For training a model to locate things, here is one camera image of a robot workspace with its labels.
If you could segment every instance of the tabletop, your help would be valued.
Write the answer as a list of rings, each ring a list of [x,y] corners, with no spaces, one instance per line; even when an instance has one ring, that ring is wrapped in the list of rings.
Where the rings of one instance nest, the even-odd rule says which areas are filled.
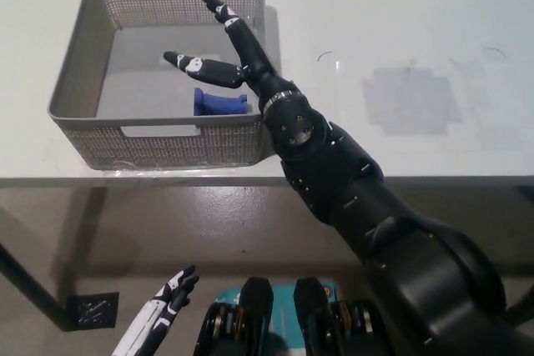
[[[81,0],[0,0],[0,186],[282,184],[245,168],[102,172],[48,116]],[[531,0],[265,0],[268,51],[386,177],[534,176]]]

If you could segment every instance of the robotic arm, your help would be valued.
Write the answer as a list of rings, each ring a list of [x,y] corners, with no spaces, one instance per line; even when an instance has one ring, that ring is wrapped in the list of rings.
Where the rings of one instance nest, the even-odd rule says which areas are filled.
[[[259,96],[291,187],[349,244],[414,349],[533,354],[534,342],[502,319],[504,289],[486,255],[466,235],[396,197],[375,160],[278,75],[246,22],[220,0],[203,1],[224,24],[241,66],[175,52],[164,57],[199,81],[229,88],[247,83]]]

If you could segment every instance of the gray floor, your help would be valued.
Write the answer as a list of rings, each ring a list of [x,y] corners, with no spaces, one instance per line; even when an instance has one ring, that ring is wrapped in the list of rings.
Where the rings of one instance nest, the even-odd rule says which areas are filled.
[[[534,283],[534,207],[517,191],[400,194],[470,234],[505,274],[511,300]],[[60,298],[120,292],[117,328],[60,333],[0,277],[1,355],[111,354],[143,303],[190,263],[201,282],[161,356],[191,354],[211,299],[251,274],[281,283],[314,274],[335,280],[341,296],[369,293],[350,250],[288,188],[3,189],[0,238]],[[534,336],[534,325],[523,329]]]

